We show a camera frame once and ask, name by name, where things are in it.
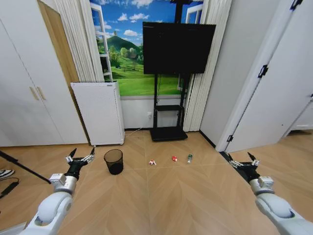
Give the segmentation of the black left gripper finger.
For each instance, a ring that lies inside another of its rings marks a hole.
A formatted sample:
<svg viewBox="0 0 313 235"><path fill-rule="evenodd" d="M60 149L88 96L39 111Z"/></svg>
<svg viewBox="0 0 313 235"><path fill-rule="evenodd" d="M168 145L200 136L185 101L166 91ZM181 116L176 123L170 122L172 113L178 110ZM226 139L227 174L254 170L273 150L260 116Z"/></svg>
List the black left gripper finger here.
<svg viewBox="0 0 313 235"><path fill-rule="evenodd" d="M66 156L66 161L68 163L72 162L73 161L73 157L75 155L75 152L76 152L77 148L73 149L70 154L68 156Z"/></svg>
<svg viewBox="0 0 313 235"><path fill-rule="evenodd" d="M81 161L84 164L89 164L93 161L94 159L94 154L95 154L95 147L92 149L91 153L89 155L87 155L86 157L82 158Z"/></svg>

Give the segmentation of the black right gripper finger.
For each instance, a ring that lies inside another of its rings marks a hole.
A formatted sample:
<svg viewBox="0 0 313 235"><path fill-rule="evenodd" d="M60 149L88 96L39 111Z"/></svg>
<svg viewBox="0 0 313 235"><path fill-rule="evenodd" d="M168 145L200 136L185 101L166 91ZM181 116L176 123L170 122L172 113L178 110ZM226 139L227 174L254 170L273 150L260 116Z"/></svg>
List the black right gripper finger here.
<svg viewBox="0 0 313 235"><path fill-rule="evenodd" d="M229 158L229 164L230 164L232 167L234 167L234 168L239 168L239 167L244 166L242 163L233 160L233 158L231 157L230 154L228 154L228 158Z"/></svg>
<svg viewBox="0 0 313 235"><path fill-rule="evenodd" d="M260 160L255 158L254 155L252 155L251 153L248 152L248 156L250 157L250 159L252 160L252 162L249 163L249 166L252 167L257 167L260 163Z"/></svg>

